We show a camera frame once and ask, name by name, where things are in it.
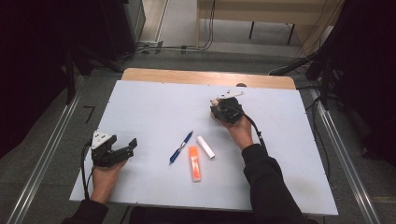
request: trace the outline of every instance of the black cable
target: black cable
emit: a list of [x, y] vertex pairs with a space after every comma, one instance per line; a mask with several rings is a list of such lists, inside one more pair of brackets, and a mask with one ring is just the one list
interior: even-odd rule
[[192, 50], [197, 50], [197, 51], [204, 51], [209, 49], [212, 46], [213, 43], [213, 20], [215, 18], [215, 9], [216, 9], [216, 0], [213, 1], [212, 4], [212, 9], [210, 12], [210, 18], [209, 18], [209, 38], [206, 40], [205, 44], [203, 46], [199, 46], [198, 49], [195, 46], [169, 46], [169, 47], [145, 47], [142, 49], [137, 49], [135, 53], [137, 53], [138, 51], [143, 50], [142, 52], [146, 51], [146, 50], [154, 50], [154, 49], [182, 49], [182, 47], [186, 47], [186, 49], [192, 49]]
[[210, 12], [210, 19], [209, 19], [209, 38], [206, 40], [206, 43], [201, 48], [202, 50], [207, 50], [212, 46], [213, 43], [213, 20], [215, 18], [215, 9], [216, 9], [216, 0], [213, 0], [212, 10]]
[[92, 174], [93, 174], [93, 171], [95, 171], [95, 169], [96, 169], [96, 167], [98, 166], [98, 164], [102, 161], [102, 156], [99, 158], [99, 161], [98, 161], [96, 164], [94, 164], [93, 167], [92, 167], [90, 176], [88, 176], [88, 180], [87, 180], [87, 188], [88, 188], [88, 186], [90, 185], [90, 179], [91, 179], [91, 176], [92, 176]]
[[305, 87], [297, 87], [296, 90], [304, 90], [304, 89], [315, 89], [320, 88], [319, 86], [305, 86]]
[[89, 200], [90, 199], [90, 194], [88, 193], [88, 185], [87, 182], [85, 181], [85, 167], [84, 167], [84, 161], [85, 161], [85, 151], [87, 147], [91, 146], [92, 140], [87, 142], [84, 147], [81, 150], [81, 177], [82, 177], [82, 186], [84, 188], [84, 197], [85, 199]]
[[319, 130], [318, 130], [318, 126], [317, 126], [317, 123], [316, 123], [316, 114], [317, 114], [317, 112], [318, 112], [318, 104], [319, 104], [319, 101], [316, 101], [315, 102], [315, 104], [314, 104], [314, 106], [312, 107], [312, 118], [313, 118], [313, 123], [314, 123], [314, 131], [313, 131], [313, 133], [314, 133], [314, 139], [315, 139], [315, 142], [317, 142], [317, 134], [318, 134], [318, 137], [319, 137], [319, 141], [320, 141], [320, 143], [321, 143], [321, 145], [322, 145], [322, 147], [323, 147], [323, 151], [324, 151], [324, 154], [325, 154], [325, 158], [326, 158], [326, 166], [327, 166], [327, 174], [326, 174], [326, 176], [327, 176], [327, 180], [329, 181], [330, 180], [330, 160], [329, 160], [329, 155], [328, 155], [328, 153], [327, 153], [327, 149], [326, 149], [326, 147], [324, 146], [324, 143], [323, 143], [323, 140], [322, 140], [322, 137], [321, 137], [321, 135], [320, 135], [320, 132], [319, 132]]
[[128, 62], [128, 60], [129, 60], [132, 56], [134, 56], [134, 53], [132, 53], [132, 54], [129, 55], [128, 57], [125, 57], [125, 59], [124, 59], [124, 61], [123, 61], [122, 63], [118, 63], [118, 64], [117, 64], [117, 67], [120, 67], [120, 66], [124, 65], [126, 62]]
[[323, 4], [322, 10], [321, 10], [321, 12], [320, 12], [320, 16], [318, 17], [318, 19], [315, 21], [314, 25], [313, 25], [313, 26], [311, 27], [311, 29], [309, 30], [308, 36], [306, 37], [304, 43], [301, 45], [302, 47], [297, 51], [297, 53], [296, 53], [296, 55], [294, 56], [294, 58], [297, 56], [297, 54], [298, 54], [298, 53], [300, 52], [300, 50], [303, 48], [303, 45], [304, 45], [305, 42], [308, 40], [309, 36], [311, 35], [311, 32], [314, 30], [314, 28], [315, 28], [315, 26], [317, 25], [318, 21], [319, 21], [320, 18], [323, 16], [323, 11], [324, 11], [324, 8], [326, 7], [326, 5], [327, 5], [327, 0], [326, 0], [326, 1], [324, 2], [324, 4]]
[[[314, 100], [314, 103], [312, 103], [312, 105], [314, 105], [320, 98], [318, 97], [317, 99]], [[312, 105], [309, 105], [305, 111], [307, 111], [309, 108], [311, 108]]]
[[259, 129], [257, 128], [256, 123], [253, 121], [253, 119], [251, 119], [247, 114], [245, 114], [244, 111], [240, 111], [240, 110], [233, 108], [231, 106], [227, 106], [227, 105], [225, 105], [225, 106], [238, 112], [239, 114], [241, 114], [241, 115], [245, 116], [245, 118], [247, 118], [247, 120], [250, 122], [250, 124], [253, 126], [254, 130], [256, 131], [256, 134], [259, 137], [260, 144], [262, 145], [263, 148], [266, 149], [264, 140], [262, 140], [262, 132], [259, 131]]
[[[327, 28], [328, 24], [329, 24], [330, 21], [332, 20], [332, 16], [334, 15], [335, 11], [337, 10], [337, 8], [339, 7], [339, 5], [340, 5], [341, 2], [342, 2], [342, 1], [339, 1], [338, 4], [337, 4], [337, 6], [335, 6], [334, 10], [332, 11], [332, 15], [330, 16], [329, 20], [326, 22], [326, 25], [324, 26], [325, 28]], [[313, 44], [311, 44], [311, 45], [308, 46], [307, 48], [309, 49], [309, 48], [315, 46], [315, 45], [318, 43], [318, 41], [321, 40], [321, 38], [323, 38], [323, 36], [326, 35], [327, 32], [325, 32], [324, 35], [320, 36]], [[299, 57], [300, 57], [302, 54], [304, 54], [304, 51], [301, 52], [301, 53], [299, 54], [300, 50], [303, 49], [303, 45], [304, 45], [304, 44], [302, 44], [302, 46], [300, 47], [300, 49], [297, 51], [297, 53], [294, 55], [294, 57], [293, 57], [288, 63], [283, 64], [282, 66], [279, 66], [278, 68], [276, 68], [276, 69], [274, 69], [274, 70], [280, 69], [280, 68], [282, 68], [282, 67], [286, 67], [286, 66], [288, 66], [289, 64], [294, 63], [296, 60], [299, 60]]]

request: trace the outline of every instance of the table surface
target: table surface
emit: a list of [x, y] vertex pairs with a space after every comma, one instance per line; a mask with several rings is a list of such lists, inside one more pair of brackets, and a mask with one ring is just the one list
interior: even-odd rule
[[[292, 80], [286, 77], [238, 76], [152, 69], [126, 70], [123, 81], [119, 81], [114, 88], [98, 131], [117, 135], [119, 140], [113, 146], [114, 149], [124, 147], [132, 140], [131, 137], [137, 138], [138, 146], [122, 170], [120, 182], [110, 201], [147, 206], [250, 210], [249, 185], [242, 172], [244, 163], [240, 150], [227, 131], [208, 113], [208, 100], [232, 89], [245, 92], [239, 101], [249, 111], [259, 129], [271, 130], [264, 132], [264, 141], [269, 154], [282, 167], [285, 183], [302, 211], [314, 215], [336, 215], [332, 193], [299, 92], [228, 86], [234, 86], [235, 83], [260, 85], [257, 83], [259, 80], [263, 86], [271, 88], [288, 86], [284, 83], [276, 85], [275, 80], [279, 79], [279, 83], [285, 81], [293, 89]], [[243, 77], [258, 79], [253, 82]], [[194, 80], [211, 85], [191, 85]], [[188, 84], [172, 83], [178, 81]], [[190, 142], [176, 162], [169, 166], [169, 157], [191, 130], [194, 130], [194, 135]], [[200, 149], [203, 179], [193, 183], [187, 158], [188, 147], [196, 145], [197, 135], [205, 138], [216, 157], [210, 160]], [[89, 156], [86, 167], [92, 166]], [[79, 175], [70, 199], [78, 201], [82, 198]]]

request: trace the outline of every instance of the cable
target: cable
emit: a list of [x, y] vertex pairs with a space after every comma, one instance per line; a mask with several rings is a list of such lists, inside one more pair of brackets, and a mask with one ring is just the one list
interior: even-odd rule
[[204, 23], [205, 35], [206, 35], [206, 21], [207, 21], [207, 1], [205, 1], [205, 23]]
[[[319, 100], [319, 97], [318, 97], [317, 99], [314, 100], [314, 103], [312, 103], [312, 105], [314, 105], [318, 100]], [[312, 105], [309, 105], [309, 106], [305, 109], [305, 111], [307, 111], [309, 108], [311, 108]]]
[[[326, 22], [326, 25], [324, 26], [325, 29], [327, 28], [327, 26], [329, 25], [330, 21], [332, 20], [332, 16], [334, 15], [335, 11], [339, 8], [341, 2], [342, 2], [342, 1], [339, 1], [338, 4], [337, 4], [337, 6], [336, 6], [336, 7], [334, 8], [334, 10], [332, 11], [332, 15], [330, 16], [330, 18], [329, 18], [328, 21]], [[329, 32], [329, 30], [327, 30], [322, 36], [320, 36], [313, 44], [311, 44], [310, 46], [308, 46], [307, 49], [309, 49], [309, 48], [315, 46], [315, 45], [319, 42], [319, 40], [321, 40], [328, 32]], [[294, 61], [296, 61], [297, 59], [299, 59], [299, 57], [300, 57], [302, 54], [305, 54], [304, 50], [303, 50], [303, 52], [301, 52], [301, 53], [299, 54], [300, 50], [303, 49], [303, 45], [304, 45], [304, 44], [302, 44], [302, 46], [301, 46], [300, 49], [297, 51], [297, 53], [294, 55], [294, 57], [293, 57], [286, 65], [283, 65], [282, 67], [273, 69], [273, 70], [271, 70], [270, 72], [273, 72], [273, 71], [278, 70], [278, 69], [281, 69], [281, 68], [288, 67], [290, 63], [293, 63]]]
[[323, 11], [324, 11], [324, 8], [325, 8], [326, 5], [327, 5], [327, 1], [328, 1], [328, 0], [326, 0], [326, 1], [324, 2], [323, 7], [322, 7], [322, 10], [321, 10], [321, 12], [320, 12], [320, 16], [319, 16], [318, 19], [315, 21], [314, 25], [311, 27], [311, 30], [309, 30], [308, 36], [306, 37], [304, 43], [301, 45], [302, 47], [297, 51], [296, 55], [298, 54], [298, 52], [300, 52], [301, 49], [303, 50], [303, 53], [304, 53], [303, 45], [304, 45], [305, 42], [308, 40], [309, 36], [311, 35], [311, 32], [314, 30], [314, 28], [315, 28], [315, 26], [317, 25], [317, 23], [318, 23], [318, 21], [320, 20], [320, 18], [323, 16]]
[[319, 86], [306, 86], [306, 87], [297, 87], [296, 90], [303, 90], [303, 89], [314, 89], [314, 88], [320, 88]]
[[203, 46], [198, 46], [198, 49], [195, 46], [169, 46], [169, 47], [145, 47], [142, 49], [137, 49], [133, 54], [136, 53], [141, 53], [147, 50], [163, 50], [163, 49], [168, 49], [168, 50], [179, 50], [179, 51], [190, 51], [190, 52], [198, 52], [198, 51], [205, 51], [209, 49], [212, 46], [213, 43], [213, 20], [215, 17], [215, 9], [216, 9], [216, 0], [213, 0], [211, 12], [210, 12], [210, 18], [209, 18], [209, 38], [206, 40], [205, 44]]
[[313, 123], [314, 123], [314, 131], [313, 131], [313, 133], [314, 133], [314, 139], [315, 139], [315, 142], [317, 142], [317, 134], [318, 134], [318, 137], [319, 137], [319, 141], [320, 141], [320, 143], [321, 143], [321, 146], [322, 146], [322, 148], [323, 148], [323, 151], [324, 151], [324, 154], [325, 154], [325, 158], [326, 158], [326, 167], [327, 167], [327, 174], [326, 174], [326, 177], [327, 177], [327, 180], [329, 181], [330, 180], [330, 160], [329, 160], [329, 155], [328, 155], [328, 153], [327, 153], [327, 149], [326, 149], [326, 147], [324, 146], [324, 143], [323, 143], [323, 140], [322, 140], [322, 137], [321, 137], [321, 135], [320, 135], [320, 132], [319, 132], [319, 130], [318, 130], [318, 126], [317, 126], [317, 123], [316, 123], [316, 114], [317, 114], [317, 112], [318, 112], [318, 104], [319, 104], [319, 101], [316, 101], [315, 103], [314, 103], [314, 106], [312, 107], [312, 118], [313, 118]]
[[90, 173], [90, 176], [88, 176], [88, 180], [87, 180], [87, 187], [90, 185], [90, 179], [91, 179], [91, 176], [92, 176], [92, 174], [93, 174], [93, 171], [96, 169], [96, 166], [94, 165], [93, 167], [92, 167], [92, 170], [91, 170], [91, 173]]
[[84, 188], [84, 197], [85, 199], [89, 200], [90, 199], [90, 194], [88, 193], [88, 184], [85, 181], [85, 167], [84, 167], [84, 161], [85, 161], [85, 151], [87, 147], [91, 146], [92, 140], [88, 141], [84, 147], [81, 150], [81, 177], [82, 177], [82, 186]]
[[253, 126], [254, 130], [256, 130], [256, 134], [257, 134], [257, 136], [259, 137], [260, 144], [262, 145], [262, 147], [263, 147], [264, 149], [266, 149], [265, 144], [264, 144], [264, 140], [262, 140], [262, 132], [259, 131], [259, 129], [257, 128], [256, 123], [253, 121], [253, 119], [251, 119], [247, 114], [245, 114], [244, 111], [240, 111], [240, 110], [238, 110], [238, 109], [236, 109], [236, 108], [233, 108], [233, 107], [231, 107], [231, 106], [228, 106], [228, 105], [225, 105], [225, 106], [228, 107], [228, 108], [230, 108], [230, 109], [233, 110], [233, 111], [238, 112], [239, 114], [241, 114], [241, 115], [243, 115], [245, 118], [247, 118], [247, 120], [248, 120], [248, 121], [250, 122], [250, 124]]

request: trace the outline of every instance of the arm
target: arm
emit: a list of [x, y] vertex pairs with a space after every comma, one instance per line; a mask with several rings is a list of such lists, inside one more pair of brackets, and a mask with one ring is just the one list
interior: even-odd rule
[[127, 161], [111, 168], [96, 167], [92, 173], [93, 192], [90, 200], [83, 200], [77, 212], [62, 224], [99, 224], [107, 214], [106, 206], [119, 178], [120, 169]]
[[283, 181], [281, 169], [266, 148], [253, 144], [251, 124], [242, 117], [234, 125], [223, 123], [241, 148], [250, 184], [250, 202], [257, 223], [305, 223], [303, 214]]

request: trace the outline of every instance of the orange highlighter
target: orange highlighter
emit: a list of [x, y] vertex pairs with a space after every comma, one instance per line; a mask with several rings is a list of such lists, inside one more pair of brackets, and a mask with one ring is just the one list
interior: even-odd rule
[[192, 167], [192, 180], [198, 182], [201, 180], [201, 173], [198, 165], [198, 149], [196, 146], [189, 147], [191, 167]]

